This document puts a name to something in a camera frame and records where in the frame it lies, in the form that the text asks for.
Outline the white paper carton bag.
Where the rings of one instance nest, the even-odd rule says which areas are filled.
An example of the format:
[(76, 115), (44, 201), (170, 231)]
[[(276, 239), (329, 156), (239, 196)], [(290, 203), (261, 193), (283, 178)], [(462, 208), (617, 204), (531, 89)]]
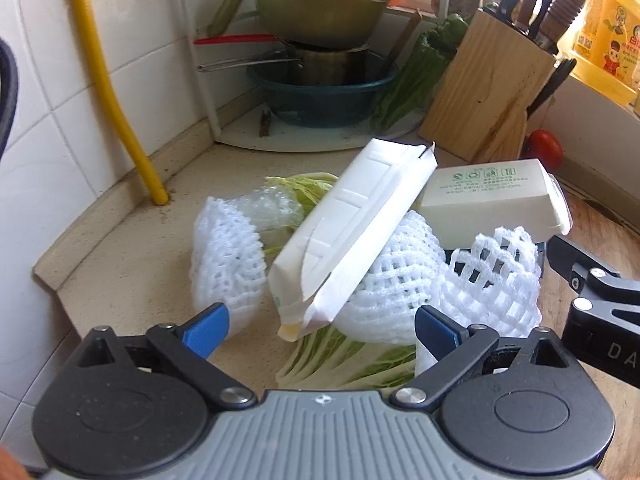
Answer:
[(273, 260), (280, 338), (335, 320), (436, 167), (431, 146), (374, 139), (360, 151)]

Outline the white foam net right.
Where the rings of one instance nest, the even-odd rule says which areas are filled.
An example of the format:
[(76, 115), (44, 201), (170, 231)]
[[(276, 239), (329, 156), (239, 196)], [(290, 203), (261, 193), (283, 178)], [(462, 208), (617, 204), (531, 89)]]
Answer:
[(431, 305), (462, 326), (484, 324), (501, 336), (526, 337), (542, 320), (540, 277), (529, 232), (502, 226), (452, 252), (432, 284)]

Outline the white foam net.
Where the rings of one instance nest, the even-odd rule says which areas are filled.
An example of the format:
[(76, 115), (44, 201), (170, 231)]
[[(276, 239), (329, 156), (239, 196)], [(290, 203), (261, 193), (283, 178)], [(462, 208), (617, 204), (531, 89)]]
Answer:
[(432, 298), (445, 253), (425, 219), (408, 211), (334, 318), (333, 326), (366, 344), (408, 346), (416, 310)]
[(256, 318), (266, 292), (266, 259), (256, 228), (235, 204), (209, 197), (195, 219), (191, 256), (195, 311), (216, 302), (229, 311), (231, 337)]
[(526, 337), (542, 320), (540, 277), (529, 232), (502, 226), (452, 252), (432, 284), (431, 305), (462, 326), (484, 324), (501, 336)]

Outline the white plastic takeout box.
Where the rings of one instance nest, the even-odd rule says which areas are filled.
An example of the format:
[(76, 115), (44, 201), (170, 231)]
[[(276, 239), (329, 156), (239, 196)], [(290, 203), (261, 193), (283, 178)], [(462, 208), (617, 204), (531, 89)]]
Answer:
[(573, 226), (562, 188), (537, 159), (437, 169), (416, 211), (445, 249), (469, 248), (478, 234), (518, 226), (540, 244)]

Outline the red tomato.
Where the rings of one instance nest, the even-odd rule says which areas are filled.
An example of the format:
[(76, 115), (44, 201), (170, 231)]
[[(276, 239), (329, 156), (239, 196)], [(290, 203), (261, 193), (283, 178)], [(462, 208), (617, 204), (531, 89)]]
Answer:
[(548, 172), (558, 170), (564, 159), (561, 143), (555, 135), (547, 130), (533, 131), (527, 138), (523, 148), (523, 158), (538, 159)]

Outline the white corner shelf rack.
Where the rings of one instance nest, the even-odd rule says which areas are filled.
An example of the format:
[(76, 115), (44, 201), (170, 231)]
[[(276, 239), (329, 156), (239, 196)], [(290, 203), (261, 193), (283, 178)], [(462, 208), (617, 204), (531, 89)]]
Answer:
[[(242, 62), (266, 52), (282, 50), (280, 42), (244, 44), (197, 44), (222, 0), (182, 0), (192, 65)], [(262, 89), (255, 86), (244, 67), (195, 73), (198, 91), (215, 141), (262, 152), (313, 153), (361, 148), (371, 130), (362, 122), (342, 128), (304, 128), (273, 117), (269, 133), (259, 133), (262, 113), (267, 109)]]

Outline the wooden knife block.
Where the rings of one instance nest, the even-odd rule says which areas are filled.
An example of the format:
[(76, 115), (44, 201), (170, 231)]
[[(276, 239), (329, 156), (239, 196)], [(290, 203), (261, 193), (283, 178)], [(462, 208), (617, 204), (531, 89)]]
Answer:
[(518, 159), (527, 107), (555, 58), (494, 14), (475, 13), (437, 84), (420, 137), (469, 164)]

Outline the black scissors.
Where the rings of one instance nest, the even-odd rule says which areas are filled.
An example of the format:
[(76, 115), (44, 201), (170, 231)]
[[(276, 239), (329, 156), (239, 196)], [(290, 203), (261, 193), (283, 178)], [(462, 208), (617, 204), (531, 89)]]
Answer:
[(527, 117), (532, 116), (544, 102), (553, 96), (553, 93), (560, 88), (560, 85), (567, 80), (577, 65), (576, 58), (563, 58), (555, 67), (550, 78), (533, 100), (532, 104), (527, 107)]

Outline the green vegetable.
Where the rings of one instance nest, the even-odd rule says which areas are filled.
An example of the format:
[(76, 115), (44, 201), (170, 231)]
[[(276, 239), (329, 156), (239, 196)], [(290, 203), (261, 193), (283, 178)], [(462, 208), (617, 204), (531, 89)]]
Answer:
[(388, 130), (426, 102), (468, 29), (469, 23), (453, 13), (442, 24), (422, 32), (404, 66), (376, 102), (369, 122), (373, 131)]

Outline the teal plastic basin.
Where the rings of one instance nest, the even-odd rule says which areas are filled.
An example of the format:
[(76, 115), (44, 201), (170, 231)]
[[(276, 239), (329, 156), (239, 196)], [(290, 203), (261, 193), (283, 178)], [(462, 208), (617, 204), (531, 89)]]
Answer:
[(268, 110), (282, 122), (305, 128), (337, 128), (360, 124), (371, 116), (376, 101), (399, 73), (394, 65), (378, 78), (381, 64), (374, 58), (363, 82), (342, 86), (294, 84), (285, 64), (250, 66), (247, 76), (262, 89)]

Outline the yellow bottle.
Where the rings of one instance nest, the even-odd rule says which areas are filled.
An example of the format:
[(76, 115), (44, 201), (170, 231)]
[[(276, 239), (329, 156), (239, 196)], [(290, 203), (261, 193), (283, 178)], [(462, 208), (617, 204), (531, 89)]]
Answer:
[(560, 42), (574, 75), (620, 106), (639, 91), (639, 0), (587, 0)]

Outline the stainless steel pot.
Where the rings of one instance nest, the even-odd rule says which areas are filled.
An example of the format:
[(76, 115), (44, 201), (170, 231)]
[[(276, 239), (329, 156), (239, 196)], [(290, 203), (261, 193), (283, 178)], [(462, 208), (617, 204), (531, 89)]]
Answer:
[(211, 73), (254, 66), (285, 66), (300, 84), (339, 86), (352, 84), (364, 77), (368, 52), (367, 44), (338, 51), (308, 50), (287, 44), (281, 50), (254, 58), (200, 64), (196, 70), (199, 73)]

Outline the olive green bowl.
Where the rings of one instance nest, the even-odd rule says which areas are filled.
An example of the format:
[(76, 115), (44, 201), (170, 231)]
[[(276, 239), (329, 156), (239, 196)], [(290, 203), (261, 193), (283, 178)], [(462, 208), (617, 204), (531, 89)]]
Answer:
[[(224, 0), (206, 26), (209, 37), (226, 32), (243, 0)], [(262, 27), (284, 41), (326, 50), (365, 44), (390, 0), (256, 0)]]

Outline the red handled utensil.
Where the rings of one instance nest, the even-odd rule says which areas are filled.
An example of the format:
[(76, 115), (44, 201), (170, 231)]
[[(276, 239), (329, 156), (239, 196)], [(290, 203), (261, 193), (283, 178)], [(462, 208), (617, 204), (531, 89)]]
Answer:
[(198, 38), (193, 40), (194, 46), (210, 46), (211, 44), (249, 44), (250, 42), (277, 42), (279, 38), (270, 34), (242, 34)]

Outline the wooden handled knife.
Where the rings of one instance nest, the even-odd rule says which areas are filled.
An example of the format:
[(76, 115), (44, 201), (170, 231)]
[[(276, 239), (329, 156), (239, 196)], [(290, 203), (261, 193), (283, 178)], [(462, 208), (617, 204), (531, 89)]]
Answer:
[(538, 47), (547, 52), (552, 50), (559, 39), (578, 17), (587, 0), (552, 0), (549, 9), (542, 20), (535, 42)]

